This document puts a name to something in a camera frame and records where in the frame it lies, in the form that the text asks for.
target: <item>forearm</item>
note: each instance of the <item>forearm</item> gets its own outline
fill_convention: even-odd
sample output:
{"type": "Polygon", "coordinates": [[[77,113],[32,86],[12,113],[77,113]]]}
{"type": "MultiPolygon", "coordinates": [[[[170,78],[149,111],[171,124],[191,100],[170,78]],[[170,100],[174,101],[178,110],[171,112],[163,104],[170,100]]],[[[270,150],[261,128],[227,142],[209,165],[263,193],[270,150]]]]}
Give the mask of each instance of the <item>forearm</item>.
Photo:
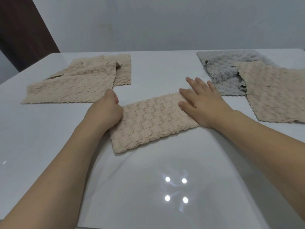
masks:
{"type": "Polygon", "coordinates": [[[82,122],[0,228],[74,228],[90,160],[104,132],[82,122]]]}
{"type": "Polygon", "coordinates": [[[215,124],[269,178],[305,218],[305,143],[234,111],[215,124]]]}

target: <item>gray towel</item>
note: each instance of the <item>gray towel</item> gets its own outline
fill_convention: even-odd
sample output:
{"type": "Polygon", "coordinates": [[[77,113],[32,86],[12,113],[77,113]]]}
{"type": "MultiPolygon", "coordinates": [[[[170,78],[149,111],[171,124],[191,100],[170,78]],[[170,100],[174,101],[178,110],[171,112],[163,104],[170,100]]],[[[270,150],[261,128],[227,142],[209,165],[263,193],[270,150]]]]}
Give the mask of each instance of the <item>gray towel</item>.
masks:
{"type": "Polygon", "coordinates": [[[222,96],[245,96],[246,83],[239,76],[234,62],[263,61],[275,65],[271,60],[254,50],[230,50],[197,52],[202,65],[222,96]]]}

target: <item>white wall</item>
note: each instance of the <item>white wall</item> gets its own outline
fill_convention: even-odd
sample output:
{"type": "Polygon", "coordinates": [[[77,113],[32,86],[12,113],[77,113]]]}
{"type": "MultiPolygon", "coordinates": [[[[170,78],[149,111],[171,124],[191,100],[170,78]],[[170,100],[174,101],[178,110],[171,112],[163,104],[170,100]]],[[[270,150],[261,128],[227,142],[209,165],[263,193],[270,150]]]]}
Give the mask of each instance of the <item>white wall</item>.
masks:
{"type": "Polygon", "coordinates": [[[61,52],[305,49],[305,0],[33,1],[61,52]]]}
{"type": "Polygon", "coordinates": [[[0,51],[0,84],[17,74],[17,69],[11,64],[2,51],[0,51]]]}

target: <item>right hand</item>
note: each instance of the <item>right hand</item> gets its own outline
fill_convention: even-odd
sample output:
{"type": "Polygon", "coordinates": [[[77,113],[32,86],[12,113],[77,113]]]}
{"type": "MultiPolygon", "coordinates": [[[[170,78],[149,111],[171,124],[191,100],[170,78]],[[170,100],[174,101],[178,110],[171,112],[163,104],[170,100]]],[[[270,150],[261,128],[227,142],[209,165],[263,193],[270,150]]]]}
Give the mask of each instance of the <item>right hand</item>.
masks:
{"type": "Polygon", "coordinates": [[[181,110],[193,117],[201,126],[215,128],[218,122],[221,122],[234,112],[223,100],[211,81],[206,84],[200,78],[192,80],[187,77],[185,80],[193,88],[194,92],[180,88],[181,95],[191,104],[180,101],[179,106],[181,110]]]}

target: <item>hand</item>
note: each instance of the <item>hand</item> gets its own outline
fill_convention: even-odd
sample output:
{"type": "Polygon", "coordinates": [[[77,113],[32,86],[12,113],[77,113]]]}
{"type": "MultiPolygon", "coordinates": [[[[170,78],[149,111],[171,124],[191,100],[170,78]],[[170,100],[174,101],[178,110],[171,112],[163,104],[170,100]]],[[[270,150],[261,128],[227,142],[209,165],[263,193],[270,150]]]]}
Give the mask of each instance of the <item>hand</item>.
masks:
{"type": "Polygon", "coordinates": [[[115,92],[107,89],[105,95],[90,106],[83,121],[107,131],[123,116],[123,108],[118,103],[115,92]]]}
{"type": "Polygon", "coordinates": [[[201,126],[214,128],[218,122],[233,112],[211,81],[206,85],[200,78],[192,80],[187,77],[185,80],[194,92],[189,89],[179,89],[179,92],[191,103],[180,101],[179,106],[201,126]]]}

